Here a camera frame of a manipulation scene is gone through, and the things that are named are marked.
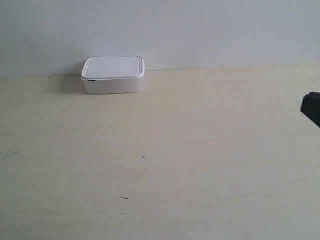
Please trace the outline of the white lidded plastic container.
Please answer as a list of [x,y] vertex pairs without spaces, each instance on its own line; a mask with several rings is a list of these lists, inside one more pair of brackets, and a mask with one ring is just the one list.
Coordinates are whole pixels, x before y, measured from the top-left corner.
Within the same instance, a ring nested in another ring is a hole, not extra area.
[[140,56],[101,56],[85,62],[81,80],[92,95],[126,94],[139,92],[144,76]]

